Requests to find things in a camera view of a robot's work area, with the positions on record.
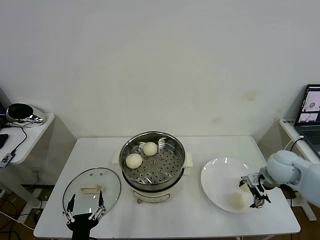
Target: robotic arm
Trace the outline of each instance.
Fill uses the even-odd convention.
[[[299,191],[305,200],[320,208],[320,164],[313,164],[291,151],[280,150],[269,157],[259,172],[241,177],[240,185],[247,184],[254,202],[251,208],[262,208],[269,203],[267,190],[281,184]]]

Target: table leg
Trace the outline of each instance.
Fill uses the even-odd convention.
[[[40,200],[38,200],[35,196],[32,195],[28,190],[22,187],[19,183],[16,182],[14,176],[4,176],[4,174],[0,173],[0,183],[5,185],[7,188],[11,189],[14,193],[16,193],[19,197],[21,197],[26,202],[35,206],[40,205]]]
[[[309,206],[309,203],[300,195],[299,192],[295,192],[294,194],[295,198],[292,199],[292,207],[301,207],[309,221],[316,221],[317,217]]]

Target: wooden floor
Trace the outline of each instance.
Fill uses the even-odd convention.
[[[42,201],[47,201],[48,197],[50,196],[51,190],[45,189],[42,191],[41,195],[39,196],[39,199]],[[6,196],[6,199],[11,201],[18,210],[20,210],[24,205],[25,201],[22,200],[20,197],[18,197],[16,194],[10,194]],[[301,209],[301,207],[293,207],[293,212],[301,226],[301,232],[297,234],[292,235],[293,240],[320,240],[320,208],[317,208],[313,205],[311,205],[311,208],[313,212],[315,213],[317,220],[316,221],[309,221],[307,217],[305,216],[305,213]],[[8,214],[15,215],[16,210],[11,206],[8,202],[0,200],[0,209]],[[10,221],[10,219],[3,214],[0,214],[0,228],[7,224]],[[4,227],[0,230],[0,232],[8,232],[10,230],[12,224],[9,224],[8,226]],[[26,225],[28,225],[31,228],[36,227],[36,223],[34,222],[33,215],[29,216]],[[16,231],[20,237],[20,240],[38,240],[39,238],[36,238],[33,235],[33,232],[24,227],[23,225],[19,223],[14,223],[11,228],[12,231]],[[233,240],[233,238],[215,238],[220,240]],[[252,237],[244,237],[244,240],[252,240]],[[290,235],[278,235],[272,238],[272,240],[290,240]],[[16,236],[15,233],[9,234],[8,233],[0,233],[0,240],[19,240],[19,238]]]

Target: pot lid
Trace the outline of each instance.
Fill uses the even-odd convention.
[[[67,212],[72,205],[75,216],[94,213],[99,205],[104,205],[106,214],[117,203],[120,191],[121,183],[115,172],[104,167],[88,169],[67,186],[62,198],[63,210]]]

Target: white wall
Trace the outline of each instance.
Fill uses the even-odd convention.
[[[0,87],[76,138],[259,141],[319,83],[319,11],[317,0],[2,0]]]

